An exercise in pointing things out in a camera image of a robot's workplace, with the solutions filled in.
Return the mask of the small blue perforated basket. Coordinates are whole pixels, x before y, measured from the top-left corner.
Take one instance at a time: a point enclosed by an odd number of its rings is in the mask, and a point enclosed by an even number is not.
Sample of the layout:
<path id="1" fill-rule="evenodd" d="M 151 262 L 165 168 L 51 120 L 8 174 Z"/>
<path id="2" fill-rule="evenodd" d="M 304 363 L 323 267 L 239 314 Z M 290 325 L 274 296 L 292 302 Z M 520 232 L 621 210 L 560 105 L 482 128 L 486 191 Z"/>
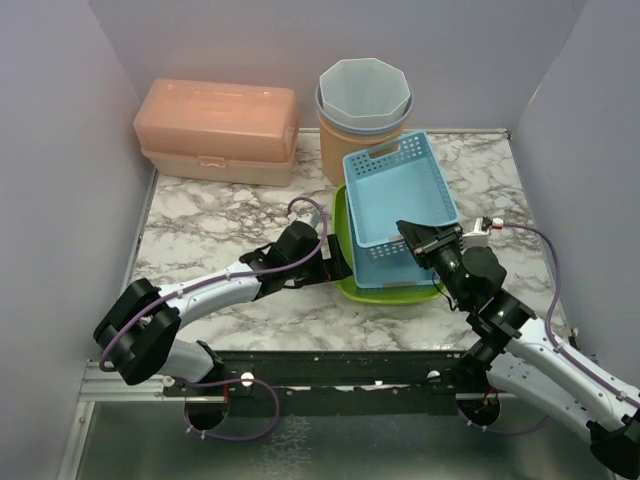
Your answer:
<path id="1" fill-rule="evenodd" d="M 349 228 L 352 270 L 359 288 L 427 288 L 434 285 L 433 271 L 421 268 L 404 244 L 394 244 L 369 254 L 358 245 L 354 227 L 349 225 Z"/>

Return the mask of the green plastic tray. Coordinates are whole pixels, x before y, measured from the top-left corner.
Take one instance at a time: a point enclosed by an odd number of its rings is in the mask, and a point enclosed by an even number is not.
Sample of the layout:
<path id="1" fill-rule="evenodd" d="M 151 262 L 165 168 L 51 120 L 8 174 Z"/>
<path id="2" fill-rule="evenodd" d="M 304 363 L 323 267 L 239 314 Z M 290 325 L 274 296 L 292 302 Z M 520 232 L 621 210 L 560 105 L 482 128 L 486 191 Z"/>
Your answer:
<path id="1" fill-rule="evenodd" d="M 339 187 L 333 197 L 332 223 L 334 234 L 337 236 L 341 250 L 347 263 L 352 269 L 352 244 L 350 240 L 350 214 L 346 188 Z M 342 294 L 353 301 L 371 305 L 412 305 L 424 303 L 440 295 L 438 286 L 427 288 L 405 287 L 387 289 L 364 289 L 355 283 L 354 273 L 351 277 L 338 282 Z"/>

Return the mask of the large blue perforated basket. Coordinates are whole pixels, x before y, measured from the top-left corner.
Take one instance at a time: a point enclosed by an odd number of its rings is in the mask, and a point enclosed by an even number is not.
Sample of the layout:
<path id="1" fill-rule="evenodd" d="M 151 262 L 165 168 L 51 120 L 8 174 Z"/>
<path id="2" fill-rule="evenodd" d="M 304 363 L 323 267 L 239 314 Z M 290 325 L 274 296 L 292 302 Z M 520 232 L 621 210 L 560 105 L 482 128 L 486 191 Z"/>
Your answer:
<path id="1" fill-rule="evenodd" d="M 423 130 L 343 158 L 355 242 L 373 258 L 405 249 L 396 222 L 446 226 L 459 213 Z"/>

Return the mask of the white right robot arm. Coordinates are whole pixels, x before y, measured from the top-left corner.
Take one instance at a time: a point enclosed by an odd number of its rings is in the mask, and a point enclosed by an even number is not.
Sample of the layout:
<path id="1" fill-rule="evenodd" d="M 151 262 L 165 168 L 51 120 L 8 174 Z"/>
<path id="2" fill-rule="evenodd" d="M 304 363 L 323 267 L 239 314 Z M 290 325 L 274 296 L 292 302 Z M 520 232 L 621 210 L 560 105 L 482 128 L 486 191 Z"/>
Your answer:
<path id="1" fill-rule="evenodd" d="M 506 271 L 487 243 L 468 245 L 458 224 L 399 220 L 396 226 L 416 263 L 437 274 L 478 337 L 458 364 L 461 383 L 518 396 L 587 441 L 610 471 L 638 478 L 638 388 L 582 355 L 506 291 Z"/>

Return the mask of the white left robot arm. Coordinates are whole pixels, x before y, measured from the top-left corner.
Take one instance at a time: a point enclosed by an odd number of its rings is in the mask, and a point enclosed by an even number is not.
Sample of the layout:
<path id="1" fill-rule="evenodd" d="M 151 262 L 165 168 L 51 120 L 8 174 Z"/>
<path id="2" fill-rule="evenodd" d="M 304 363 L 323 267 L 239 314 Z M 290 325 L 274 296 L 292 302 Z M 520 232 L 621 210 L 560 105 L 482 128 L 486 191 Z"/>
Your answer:
<path id="1" fill-rule="evenodd" d="M 192 281 L 154 286 L 131 283 L 93 333 L 103 370 L 116 371 L 128 385 L 156 374 L 186 381 L 195 392 L 214 392 L 224 379 L 224 362 L 202 340 L 178 339 L 180 329 L 224 308 L 259 300 L 283 289 L 343 280 L 352 274 L 336 235 L 321 236 L 295 221 L 279 238 L 242 255 L 229 267 Z"/>

